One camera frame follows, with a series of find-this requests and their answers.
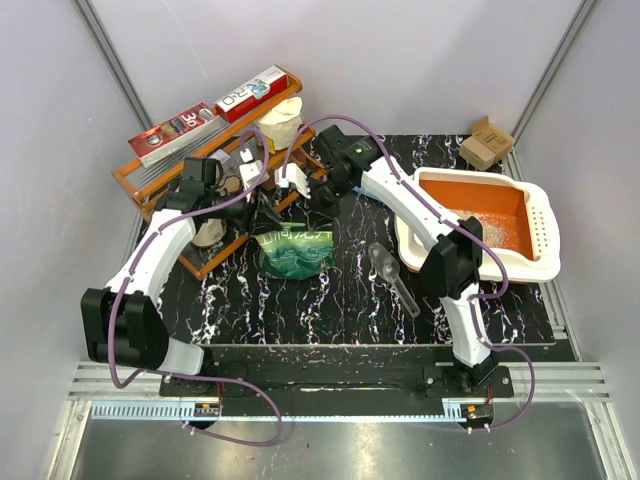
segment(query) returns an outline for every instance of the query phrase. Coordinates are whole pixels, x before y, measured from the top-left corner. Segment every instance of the toothpaste box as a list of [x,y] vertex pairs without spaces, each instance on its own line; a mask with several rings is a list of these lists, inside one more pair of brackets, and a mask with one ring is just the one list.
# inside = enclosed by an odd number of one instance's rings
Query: toothpaste box
[[142,165],[149,167],[205,135],[223,130],[225,126],[224,119],[215,115],[206,103],[199,103],[133,137],[129,145]]
[[216,113],[233,123],[288,86],[287,74],[273,65],[222,97],[216,103]]

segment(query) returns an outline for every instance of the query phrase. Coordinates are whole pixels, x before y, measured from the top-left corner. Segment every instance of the litter box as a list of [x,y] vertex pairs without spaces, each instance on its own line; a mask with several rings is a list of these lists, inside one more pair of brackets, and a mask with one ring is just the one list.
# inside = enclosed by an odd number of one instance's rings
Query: litter box
[[[548,282],[558,275],[560,232],[540,187],[495,173],[441,168],[419,168],[413,178],[443,207],[480,220],[485,243],[504,263],[509,281]],[[395,222],[400,259],[417,272],[428,252],[398,216]],[[486,252],[480,278],[502,279]]]

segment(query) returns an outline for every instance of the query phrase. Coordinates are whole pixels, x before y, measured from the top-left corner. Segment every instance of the gray floor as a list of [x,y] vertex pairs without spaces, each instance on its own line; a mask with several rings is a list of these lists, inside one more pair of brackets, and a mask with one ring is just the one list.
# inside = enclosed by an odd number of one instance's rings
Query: gray floor
[[[513,405],[496,408],[498,420],[516,411]],[[260,423],[212,428],[255,440],[274,431]],[[577,404],[534,405],[513,427],[472,436],[417,424],[288,424],[285,432],[280,445],[260,449],[191,437],[169,423],[91,420],[73,478],[605,478],[587,416]]]

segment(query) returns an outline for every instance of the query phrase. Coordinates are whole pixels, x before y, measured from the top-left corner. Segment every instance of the clear plastic scoop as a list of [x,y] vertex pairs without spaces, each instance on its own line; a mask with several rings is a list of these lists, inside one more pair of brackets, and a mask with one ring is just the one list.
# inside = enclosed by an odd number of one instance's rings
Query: clear plastic scoop
[[409,315],[417,317],[420,314],[420,307],[418,307],[413,296],[400,280],[400,264],[398,261],[389,253],[389,250],[379,243],[369,245],[369,258],[371,258],[371,264],[378,276],[388,282],[398,294]]

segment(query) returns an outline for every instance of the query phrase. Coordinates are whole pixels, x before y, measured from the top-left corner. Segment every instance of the black mount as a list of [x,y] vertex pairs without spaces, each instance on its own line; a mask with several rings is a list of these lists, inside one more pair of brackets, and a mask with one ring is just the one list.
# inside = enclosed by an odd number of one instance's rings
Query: black mount
[[478,383],[467,375],[468,369],[459,365],[430,365],[424,367],[422,374],[426,387],[426,396],[430,398],[487,398],[489,388],[494,398],[512,398],[513,383],[509,369],[495,366],[492,357],[487,360],[493,364],[490,373]]
[[[189,213],[219,205],[232,197],[218,192],[222,166],[214,158],[187,157],[182,176],[156,203],[156,210],[172,209]],[[210,218],[239,220],[252,235],[281,230],[280,218],[262,194],[254,194],[209,215],[193,218],[196,229]],[[89,358],[106,363],[109,314],[116,294],[105,288],[89,288],[80,301]],[[151,299],[142,292],[124,295],[116,318],[116,364],[157,369],[167,353],[169,335]]]
[[[80,308],[89,358],[107,363],[107,327],[116,294],[89,288]],[[169,334],[151,299],[141,292],[124,295],[116,318],[116,364],[157,369],[169,348]]]
[[371,168],[371,164],[382,156],[382,151],[371,137],[349,143],[349,138],[336,125],[316,136],[314,148],[329,171],[322,180],[309,178],[309,205],[317,212],[337,217],[340,199],[353,187],[360,186],[362,172]]
[[[459,225],[482,240],[482,224],[475,218],[460,220]],[[440,236],[420,268],[420,279],[427,293],[440,298],[460,299],[464,289],[480,281],[482,249],[455,230]]]

